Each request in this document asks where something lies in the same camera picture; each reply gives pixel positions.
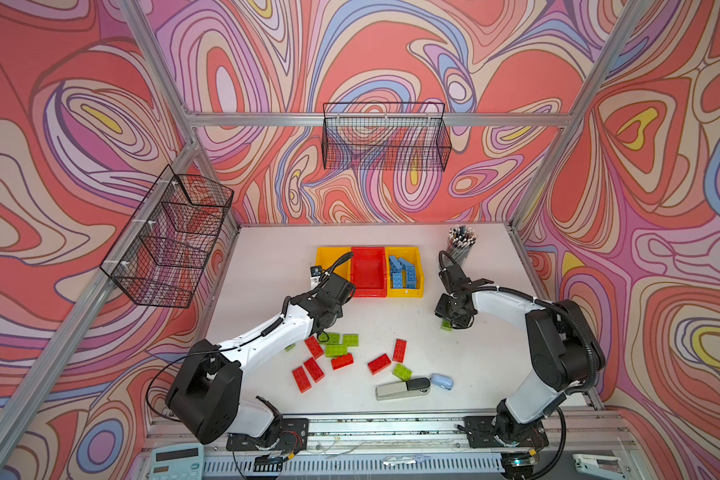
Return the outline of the white label device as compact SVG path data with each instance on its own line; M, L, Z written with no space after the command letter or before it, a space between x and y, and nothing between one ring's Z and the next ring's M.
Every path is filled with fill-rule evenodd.
M598 479L626 480L627 468L615 456L573 454L575 470Z

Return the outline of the yellow plastic bin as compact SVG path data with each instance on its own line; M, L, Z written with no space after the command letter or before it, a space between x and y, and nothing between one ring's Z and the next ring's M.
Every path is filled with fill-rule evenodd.
M416 290L408 290L406 288L402 290L394 290L391 288L391 271L389 263L390 256L395 256L397 258L402 257L415 265L418 276L418 288ZM387 266L387 296L392 298L422 298L424 293L425 275L419 248L414 246L387 246L385 248L385 257Z
M323 270L327 270L331 267L338 259L347 253L351 253L350 247L334 247L334 246L321 246L317 248L315 262L313 266L320 266ZM334 273L343 277L345 280L351 280L351 266L352 260L347 260L341 265L337 266Z

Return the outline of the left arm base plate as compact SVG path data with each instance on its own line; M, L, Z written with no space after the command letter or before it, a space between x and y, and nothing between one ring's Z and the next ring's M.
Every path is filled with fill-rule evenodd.
M308 446L310 421L306 417L276 421L260 437L229 434L226 450L230 452L299 453Z

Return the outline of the blue lego brick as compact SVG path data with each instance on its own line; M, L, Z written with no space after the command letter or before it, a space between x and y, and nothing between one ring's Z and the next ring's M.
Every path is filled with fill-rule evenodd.
M402 290L406 287L404 273L400 271L390 273L391 288L394 290Z
M414 266L405 268L405 288L408 290L416 290L418 288L417 269Z
M400 261L397 257L390 256L389 263L390 263L390 271L392 273L401 273L403 271L402 264L400 263Z
M405 268L406 270L414 270L414 269L415 269L415 265L414 265L414 264L412 264L411 262L409 262L408 260L406 260L406 259L404 259L404 258L402 258L402 257L399 257L399 258L398 258L398 261L399 261L399 263L401 264L401 266L402 266L403 268Z

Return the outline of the right yellow plastic bin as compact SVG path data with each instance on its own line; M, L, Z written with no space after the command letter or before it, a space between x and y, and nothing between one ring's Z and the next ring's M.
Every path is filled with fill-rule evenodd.
M394 290L391 288L391 271L389 263L390 256L395 256L397 258L402 257L415 265L418 276L418 288L416 290L408 290L406 288L402 290ZM385 248L385 257L387 266L387 296L392 298L422 298L424 293L425 275L419 248L414 246L387 246Z

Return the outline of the white calculator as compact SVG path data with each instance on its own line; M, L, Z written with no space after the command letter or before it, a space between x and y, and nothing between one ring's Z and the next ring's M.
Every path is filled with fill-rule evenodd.
M148 479L199 480L204 472L204 446L184 443L156 448L151 453Z

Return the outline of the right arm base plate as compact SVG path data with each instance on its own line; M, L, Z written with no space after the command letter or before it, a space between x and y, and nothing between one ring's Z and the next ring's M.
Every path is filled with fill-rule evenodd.
M458 429L466 434L469 447L473 449L542 449L549 445L540 420L506 425L503 417L496 421L494 416L466 416Z

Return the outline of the grey black stapler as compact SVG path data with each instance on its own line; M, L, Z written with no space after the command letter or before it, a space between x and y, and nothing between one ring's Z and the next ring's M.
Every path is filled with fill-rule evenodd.
M412 378L378 385L375 389L377 401L400 400L426 396L431 389L431 381L425 377Z

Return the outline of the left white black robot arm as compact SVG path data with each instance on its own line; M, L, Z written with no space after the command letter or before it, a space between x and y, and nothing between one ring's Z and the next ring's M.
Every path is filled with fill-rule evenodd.
M219 344L201 340L190 348L165 403L201 444L224 435L244 435L264 447L278 442L284 432L282 414L262 397L255 403L241 399L244 375L287 346L317 337L343 316L356 287L335 270L353 256L343 254L311 290L287 296L281 311L254 329Z

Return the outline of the red plastic bin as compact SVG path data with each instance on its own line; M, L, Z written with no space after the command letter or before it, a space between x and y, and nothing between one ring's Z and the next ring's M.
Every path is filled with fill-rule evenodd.
M387 257L384 247L352 247L351 282L358 298L387 296Z

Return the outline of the left yellow plastic bin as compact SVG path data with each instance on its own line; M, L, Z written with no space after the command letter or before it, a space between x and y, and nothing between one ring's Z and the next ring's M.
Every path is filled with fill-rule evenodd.
M338 259L347 253L351 253L350 247L334 247L334 246L321 246L317 248L315 262L313 266L320 266L323 270L327 270L331 267ZM352 260L347 260L341 265L337 266L334 273L343 277L345 280L351 280L351 266Z

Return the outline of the light blue computer mouse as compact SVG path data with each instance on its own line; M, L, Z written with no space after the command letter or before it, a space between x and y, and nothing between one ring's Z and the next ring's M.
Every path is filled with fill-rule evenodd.
M443 374L433 373L430 376L430 382L433 386L446 391L451 391L454 388L454 380Z

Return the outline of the mesh cup of pencils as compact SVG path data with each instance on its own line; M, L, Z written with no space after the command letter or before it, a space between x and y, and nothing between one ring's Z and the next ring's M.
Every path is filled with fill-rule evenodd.
M446 252L453 263L460 266L467 259L476 243L477 235L466 225L457 225L449 230Z

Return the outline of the red lego brick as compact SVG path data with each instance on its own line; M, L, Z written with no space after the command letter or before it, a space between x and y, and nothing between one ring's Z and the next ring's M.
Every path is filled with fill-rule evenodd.
M397 339L395 341L392 361L396 363L403 363L405 361L405 355L407 351L407 341L403 339Z
M325 351L316 337L310 336L304 341L304 343L313 359L317 360L325 355Z
M314 382L319 382L325 377L325 373L318 364L317 360L314 358L310 358L303 364L305 370L307 371L308 375L311 377L311 379Z
M331 367L333 370L339 370L345 368L354 363L354 357L352 354L347 353L331 359Z
M303 366L299 366L292 371L292 376L301 393L305 393L312 388L310 378Z
M376 375L382 370L386 369L392 364L390 357L387 354L382 354L373 360L371 360L367 367L372 375Z

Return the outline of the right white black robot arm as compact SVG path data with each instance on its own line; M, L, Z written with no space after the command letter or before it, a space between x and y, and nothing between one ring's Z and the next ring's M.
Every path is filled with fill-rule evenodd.
M445 289L435 307L438 318L465 330L477 315L487 313L527 335L531 371L497 405L487 429L497 442L519 444L568 397L593 388L606 357L576 302L552 303L487 279L472 280L444 250L438 264Z

